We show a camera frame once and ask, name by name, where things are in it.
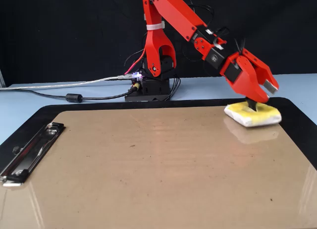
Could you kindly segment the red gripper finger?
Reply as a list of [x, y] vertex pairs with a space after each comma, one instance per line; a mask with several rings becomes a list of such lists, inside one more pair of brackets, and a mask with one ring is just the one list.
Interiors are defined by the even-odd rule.
[[263, 86], [269, 93], [274, 95], [279, 89], [279, 84], [273, 77], [270, 68], [247, 49], [243, 48], [242, 54], [250, 61], [255, 69], [259, 85]]
[[233, 89], [247, 98], [248, 106], [256, 111], [257, 103], [265, 103], [268, 101], [268, 95], [260, 87], [255, 69], [251, 62], [244, 56], [239, 55], [236, 58], [241, 72], [233, 84]]

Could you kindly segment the red gripper body with servo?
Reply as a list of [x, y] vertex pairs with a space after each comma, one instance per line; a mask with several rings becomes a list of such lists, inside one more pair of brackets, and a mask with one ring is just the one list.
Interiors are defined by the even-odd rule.
[[235, 84], [242, 73], [242, 69], [237, 63], [237, 58], [239, 56], [239, 52], [235, 52], [226, 56], [220, 67], [221, 76], [225, 77], [225, 79], [231, 86]]

